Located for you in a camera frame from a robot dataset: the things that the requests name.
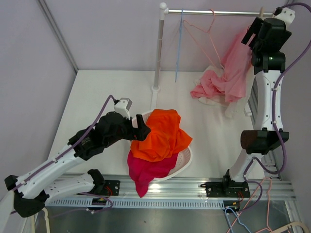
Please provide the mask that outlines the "pink t shirt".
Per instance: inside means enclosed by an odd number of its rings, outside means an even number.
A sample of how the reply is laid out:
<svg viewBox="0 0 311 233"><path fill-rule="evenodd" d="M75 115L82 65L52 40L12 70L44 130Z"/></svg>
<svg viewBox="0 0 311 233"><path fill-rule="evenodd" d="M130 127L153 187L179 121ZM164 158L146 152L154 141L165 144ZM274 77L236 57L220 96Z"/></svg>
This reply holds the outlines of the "pink t shirt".
<svg viewBox="0 0 311 233"><path fill-rule="evenodd" d="M235 36L221 59L224 72L218 75L213 70L205 71L200 83L190 92L192 98L223 96L225 102L237 102L246 96L246 74L251 67L251 50L242 40L247 31L246 27Z"/></svg>

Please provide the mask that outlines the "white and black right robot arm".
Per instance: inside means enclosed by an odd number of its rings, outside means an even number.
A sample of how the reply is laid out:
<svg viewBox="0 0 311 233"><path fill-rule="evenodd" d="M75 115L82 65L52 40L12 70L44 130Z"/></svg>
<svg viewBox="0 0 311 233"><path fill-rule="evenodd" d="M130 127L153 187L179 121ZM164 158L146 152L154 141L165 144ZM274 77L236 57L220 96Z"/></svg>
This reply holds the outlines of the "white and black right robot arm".
<svg viewBox="0 0 311 233"><path fill-rule="evenodd" d="M270 151L283 147L289 139L280 114L281 79L286 62L285 54L280 50L290 36L284 21L256 18L242 40L252 51L258 112L254 129L241 134L239 157L223 176L221 194L225 197L235 198L238 194L250 197L246 175L251 166Z"/></svg>

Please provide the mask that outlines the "magenta t shirt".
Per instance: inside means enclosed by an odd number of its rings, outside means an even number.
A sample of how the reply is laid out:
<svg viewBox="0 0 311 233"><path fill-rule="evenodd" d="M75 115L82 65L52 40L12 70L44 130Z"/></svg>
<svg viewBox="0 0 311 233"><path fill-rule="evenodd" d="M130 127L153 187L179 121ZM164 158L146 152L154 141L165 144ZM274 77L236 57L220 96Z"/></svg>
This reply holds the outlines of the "magenta t shirt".
<svg viewBox="0 0 311 233"><path fill-rule="evenodd" d="M178 153L158 162L149 162L135 158L130 151L127 158L129 176L134 181L136 192L140 198L148 192L149 183L154 178L164 178L175 167Z"/></svg>

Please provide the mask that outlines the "beige wooden hanger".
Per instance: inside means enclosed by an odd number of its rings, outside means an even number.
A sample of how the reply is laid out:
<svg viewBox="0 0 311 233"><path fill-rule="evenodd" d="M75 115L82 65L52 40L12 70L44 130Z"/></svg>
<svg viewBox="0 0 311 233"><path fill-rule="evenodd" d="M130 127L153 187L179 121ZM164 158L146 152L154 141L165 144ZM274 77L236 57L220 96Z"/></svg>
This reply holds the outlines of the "beige wooden hanger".
<svg viewBox="0 0 311 233"><path fill-rule="evenodd" d="M261 18L261 19L264 18L264 7L261 7L259 10L259 18Z"/></svg>

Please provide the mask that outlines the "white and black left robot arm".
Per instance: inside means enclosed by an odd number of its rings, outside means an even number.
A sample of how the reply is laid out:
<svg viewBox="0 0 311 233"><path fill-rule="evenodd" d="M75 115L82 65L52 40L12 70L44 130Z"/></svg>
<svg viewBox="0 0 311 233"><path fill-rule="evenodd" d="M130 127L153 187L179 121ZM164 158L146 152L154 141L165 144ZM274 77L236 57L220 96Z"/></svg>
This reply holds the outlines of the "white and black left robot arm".
<svg viewBox="0 0 311 233"><path fill-rule="evenodd" d="M137 114L136 119L138 126L134 127L131 118L109 112L70 138L56 157L23 176L8 176L5 184L9 191L14 192L14 212L21 217L29 217L55 199L84 193L101 194L105 188L105 179L97 169L91 169L73 179L59 182L57 179L120 140L144 141L151 130L142 115Z"/></svg>

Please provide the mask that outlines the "cream white t shirt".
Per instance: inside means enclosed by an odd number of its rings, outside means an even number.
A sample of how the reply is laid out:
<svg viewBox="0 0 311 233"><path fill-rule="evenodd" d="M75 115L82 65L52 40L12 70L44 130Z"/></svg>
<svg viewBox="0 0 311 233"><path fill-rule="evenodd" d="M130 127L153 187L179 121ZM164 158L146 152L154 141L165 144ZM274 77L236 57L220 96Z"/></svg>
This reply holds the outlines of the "cream white t shirt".
<svg viewBox="0 0 311 233"><path fill-rule="evenodd" d="M216 72L216 74L221 75L224 71L221 68L217 68L214 66L208 66L205 71L207 70L213 70ZM216 96L211 99L201 97L198 98L198 100L206 105L220 105L225 107L225 116L228 118L234 117L236 114L244 111L246 108L247 102L250 98L250 91L251 91L251 86L253 84L254 80L254 75L253 75L253 68L249 68L247 74L246 74L246 96L237 102L225 102L225 98L223 96ZM200 78L195 80L195 87L200 83Z"/></svg>

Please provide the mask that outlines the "orange t shirt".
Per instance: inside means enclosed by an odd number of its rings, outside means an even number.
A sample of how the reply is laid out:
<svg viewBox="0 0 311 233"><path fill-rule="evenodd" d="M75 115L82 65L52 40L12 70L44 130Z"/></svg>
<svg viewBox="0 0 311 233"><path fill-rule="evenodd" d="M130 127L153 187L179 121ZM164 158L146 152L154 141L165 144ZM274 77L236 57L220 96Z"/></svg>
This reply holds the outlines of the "orange t shirt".
<svg viewBox="0 0 311 233"><path fill-rule="evenodd" d="M131 144L133 157L159 162L186 149L192 137L180 128L180 121L174 109L154 109L146 122L151 132L144 141L134 140Z"/></svg>

